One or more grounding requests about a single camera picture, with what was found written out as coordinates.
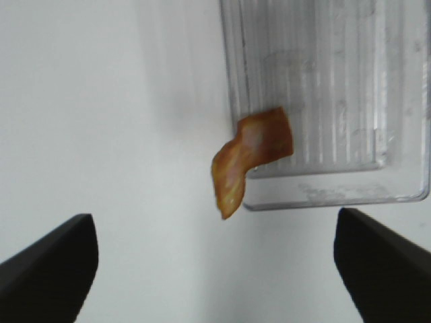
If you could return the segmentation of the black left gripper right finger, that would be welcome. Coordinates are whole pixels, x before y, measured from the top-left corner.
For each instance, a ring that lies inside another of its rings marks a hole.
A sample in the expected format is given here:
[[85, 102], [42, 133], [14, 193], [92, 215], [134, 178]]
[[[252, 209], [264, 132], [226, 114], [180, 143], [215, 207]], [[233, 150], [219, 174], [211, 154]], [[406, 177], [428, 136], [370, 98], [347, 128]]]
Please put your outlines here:
[[339, 210], [335, 266], [364, 322], [430, 321], [430, 252], [358, 209]]

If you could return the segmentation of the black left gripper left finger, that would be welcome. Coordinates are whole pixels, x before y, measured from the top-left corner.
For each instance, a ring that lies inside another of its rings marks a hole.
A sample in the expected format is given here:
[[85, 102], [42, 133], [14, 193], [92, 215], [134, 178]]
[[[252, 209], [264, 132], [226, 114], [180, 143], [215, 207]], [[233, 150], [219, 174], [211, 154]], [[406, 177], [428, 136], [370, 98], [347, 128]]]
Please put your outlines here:
[[76, 321], [97, 269], [93, 217], [75, 215], [1, 263], [1, 321]]

